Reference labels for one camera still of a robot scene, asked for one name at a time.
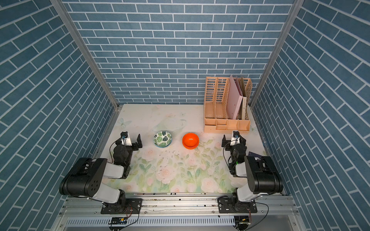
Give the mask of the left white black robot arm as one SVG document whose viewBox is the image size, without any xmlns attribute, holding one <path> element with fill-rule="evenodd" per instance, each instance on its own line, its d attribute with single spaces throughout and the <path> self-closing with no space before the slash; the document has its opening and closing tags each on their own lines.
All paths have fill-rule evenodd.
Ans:
<svg viewBox="0 0 370 231">
<path fill-rule="evenodd" d="M 120 134 L 114 144 L 111 161 L 107 158 L 80 158 L 59 185 L 62 195 L 92 198 L 106 205 L 123 206 L 126 203 L 125 192 L 114 189 L 103 179 L 126 179 L 131 170 L 130 164 L 134 151 L 143 147 L 141 136 L 132 142 L 127 131 Z"/>
</svg>

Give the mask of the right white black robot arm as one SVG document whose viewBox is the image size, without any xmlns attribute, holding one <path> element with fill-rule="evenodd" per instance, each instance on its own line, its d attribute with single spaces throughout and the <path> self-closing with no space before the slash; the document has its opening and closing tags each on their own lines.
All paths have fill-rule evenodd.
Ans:
<svg viewBox="0 0 370 231">
<path fill-rule="evenodd" d="M 230 140 L 223 137 L 221 147 L 230 152 L 226 160 L 230 174 L 247 180 L 233 193 L 235 203 L 251 203 L 260 196 L 283 191 L 283 180 L 272 158 L 248 152 L 246 139 L 238 131 L 232 132 Z"/>
</svg>

